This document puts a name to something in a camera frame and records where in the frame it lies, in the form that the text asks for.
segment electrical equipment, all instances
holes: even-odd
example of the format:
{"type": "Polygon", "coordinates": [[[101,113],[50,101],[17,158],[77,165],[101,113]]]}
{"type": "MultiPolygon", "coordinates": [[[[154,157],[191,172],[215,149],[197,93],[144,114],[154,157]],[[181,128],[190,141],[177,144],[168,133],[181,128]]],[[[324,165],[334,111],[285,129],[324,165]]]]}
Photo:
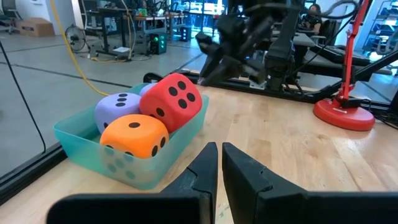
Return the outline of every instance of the electrical equipment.
{"type": "Polygon", "coordinates": [[[188,42],[191,40],[191,33],[192,33],[192,28],[191,27],[181,27],[180,28],[180,41],[182,42],[188,42]]]}
{"type": "Polygon", "coordinates": [[[149,52],[152,54],[163,54],[167,50],[166,33],[149,34],[149,52]]]}

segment metal frame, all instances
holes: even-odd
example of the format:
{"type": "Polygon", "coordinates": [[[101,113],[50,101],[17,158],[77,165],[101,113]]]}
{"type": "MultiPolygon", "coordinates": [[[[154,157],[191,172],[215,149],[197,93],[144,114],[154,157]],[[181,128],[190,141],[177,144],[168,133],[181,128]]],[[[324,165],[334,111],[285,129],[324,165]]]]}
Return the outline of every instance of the metal frame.
{"type": "Polygon", "coordinates": [[[0,205],[6,203],[66,158],[67,155],[57,143],[1,177],[0,205]]]}
{"type": "Polygon", "coordinates": [[[167,15],[166,18],[167,18],[167,21],[169,22],[170,40],[173,40],[174,29],[188,27],[187,26],[188,15],[185,15],[185,14],[182,14],[182,15],[167,15]]]}
{"type": "MultiPolygon", "coordinates": [[[[379,69],[389,65],[392,62],[398,60],[398,51],[392,52],[391,54],[385,56],[384,58],[378,60],[377,62],[371,63],[368,66],[356,71],[354,75],[355,80],[370,79],[371,75],[378,71],[379,69]]],[[[189,70],[178,71],[188,77],[193,83],[197,83],[199,79],[199,74],[196,72],[191,72],[189,70]]],[[[301,101],[306,103],[316,103],[325,98],[332,98],[341,87],[342,81],[338,81],[333,85],[328,85],[319,91],[305,91],[303,90],[303,95],[298,89],[293,88],[283,88],[283,91],[271,91],[271,90],[260,90],[250,87],[249,81],[229,79],[213,85],[213,87],[225,88],[235,91],[243,91],[247,93],[253,93],[264,96],[271,96],[276,98],[282,98],[286,100],[301,101]]],[[[382,103],[378,101],[369,101],[362,103],[361,107],[365,109],[370,109],[372,112],[383,112],[388,111],[391,113],[398,114],[398,92],[396,93],[391,104],[382,103]]]]}
{"type": "Polygon", "coordinates": [[[141,30],[138,30],[139,26],[136,26],[136,35],[137,37],[142,37],[142,44],[144,46],[144,53],[146,54],[147,51],[147,46],[148,46],[148,40],[147,36],[149,34],[159,34],[159,33],[167,33],[167,16],[134,16],[134,22],[137,22],[138,24],[141,22],[141,30]],[[163,21],[164,26],[161,28],[155,28],[155,29],[148,29],[147,28],[147,21],[152,21],[155,23],[155,21],[163,21]]]}
{"type": "Polygon", "coordinates": [[[96,50],[97,54],[106,54],[106,55],[112,55],[115,56],[116,59],[119,58],[120,54],[117,53],[112,53],[109,51],[109,45],[108,45],[108,35],[106,31],[106,24],[105,24],[105,18],[118,18],[119,22],[116,22],[117,25],[119,25],[120,28],[120,33],[121,33],[121,38],[122,38],[122,46],[126,47],[126,34],[124,30],[124,15],[126,10],[116,10],[116,9],[106,9],[106,8],[98,8],[98,15],[101,18],[101,31],[104,39],[104,49],[103,50],[96,50]]]}

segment desk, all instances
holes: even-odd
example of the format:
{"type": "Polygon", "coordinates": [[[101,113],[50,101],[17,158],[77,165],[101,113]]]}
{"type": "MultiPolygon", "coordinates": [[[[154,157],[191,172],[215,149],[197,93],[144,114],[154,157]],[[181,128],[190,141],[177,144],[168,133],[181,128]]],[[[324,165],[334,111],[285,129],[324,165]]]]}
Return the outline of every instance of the desk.
{"type": "MultiPolygon", "coordinates": [[[[272,171],[307,190],[398,190],[398,138],[376,123],[369,133],[347,131],[320,121],[313,105],[219,88],[210,97],[205,125],[161,183],[173,181],[210,141],[231,142],[272,171]]],[[[231,224],[219,160],[217,223],[231,224]]],[[[69,160],[43,175],[0,207],[1,223],[40,223],[50,206],[79,193],[138,193],[69,160]]]]}
{"type": "Polygon", "coordinates": [[[148,34],[158,34],[158,33],[167,33],[167,26],[166,26],[166,17],[165,16],[134,16],[134,21],[138,21],[139,24],[141,24],[141,29],[140,25],[136,26],[136,37],[142,38],[142,44],[145,48],[144,53],[147,53],[147,48],[148,48],[148,40],[147,40],[147,35],[148,34]],[[161,28],[151,28],[149,29],[147,26],[147,21],[153,22],[153,27],[155,27],[155,23],[157,21],[163,22],[164,25],[161,28]]]}
{"type": "Polygon", "coordinates": [[[115,57],[118,57],[119,55],[116,53],[111,53],[109,51],[109,45],[108,45],[108,32],[106,30],[106,24],[105,24],[105,18],[110,17],[110,18],[118,18],[119,21],[119,28],[120,28],[120,33],[122,37],[122,46],[126,46],[126,36],[124,33],[124,15],[126,14],[125,9],[113,9],[113,8],[106,8],[106,7],[99,7],[98,11],[88,11],[87,15],[92,15],[92,16],[100,16],[101,18],[101,31],[103,33],[103,39],[104,39],[104,49],[102,50],[97,50],[96,53],[100,54],[107,54],[107,55],[112,55],[115,57]]]}
{"type": "Polygon", "coordinates": [[[173,40],[174,36],[174,29],[186,27],[186,18],[187,15],[167,15],[167,19],[169,20],[170,24],[170,40],[173,40]]]}
{"type": "MultiPolygon", "coordinates": [[[[312,52],[309,50],[307,54],[304,56],[303,63],[306,63],[309,61],[313,56],[315,55],[315,52],[312,52]]],[[[334,63],[331,62],[330,60],[322,57],[321,55],[317,55],[314,60],[312,60],[308,66],[304,67],[303,69],[300,70],[300,72],[307,72],[307,73],[312,73],[312,74],[318,74],[318,75],[327,75],[330,77],[338,77],[341,78],[343,74],[343,65],[339,63],[334,63]]],[[[382,68],[378,70],[376,73],[383,74],[383,75],[392,75],[391,70],[388,70],[386,68],[382,68]]]]}

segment translucent plastic container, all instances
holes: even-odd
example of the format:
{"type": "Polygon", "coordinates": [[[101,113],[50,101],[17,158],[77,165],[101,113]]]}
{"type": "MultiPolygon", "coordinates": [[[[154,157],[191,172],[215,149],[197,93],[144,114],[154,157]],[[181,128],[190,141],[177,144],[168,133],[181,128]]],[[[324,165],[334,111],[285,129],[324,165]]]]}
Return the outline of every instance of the translucent plastic container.
{"type": "MultiPolygon", "coordinates": [[[[138,94],[144,86],[146,84],[137,85],[127,92],[138,94]]],[[[95,106],[58,122],[54,126],[55,136],[68,158],[79,166],[138,189],[152,189],[203,127],[209,99],[205,95],[202,98],[200,112],[172,133],[169,143],[151,159],[139,159],[100,145],[100,132],[94,119],[95,106]]]]}

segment gray concrete floor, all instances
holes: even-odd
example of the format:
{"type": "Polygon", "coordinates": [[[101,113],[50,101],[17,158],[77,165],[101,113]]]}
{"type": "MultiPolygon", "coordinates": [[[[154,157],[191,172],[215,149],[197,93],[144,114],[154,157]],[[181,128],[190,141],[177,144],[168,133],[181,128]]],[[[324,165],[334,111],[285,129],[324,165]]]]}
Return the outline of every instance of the gray concrete floor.
{"type": "MultiPolygon", "coordinates": [[[[49,147],[57,142],[52,129],[56,122],[94,105],[101,96],[78,78],[79,74],[61,37],[0,34],[0,40],[49,147]]],[[[77,56],[81,69],[87,77],[100,81],[93,84],[107,93],[124,91],[126,87],[123,85],[133,86],[142,82],[142,77],[147,72],[166,75],[184,64],[185,68],[200,70],[206,59],[195,41],[169,43],[166,54],[154,55],[150,60],[140,62],[98,63],[83,57],[77,56]]],[[[303,86],[314,88],[322,88],[338,81],[337,78],[320,75],[301,76],[300,83],[303,86]]],[[[373,75],[369,83],[358,83],[354,93],[368,96],[372,100],[388,101],[397,89],[396,77],[373,75]]],[[[0,176],[44,151],[2,54],[0,127],[0,176]]]]}

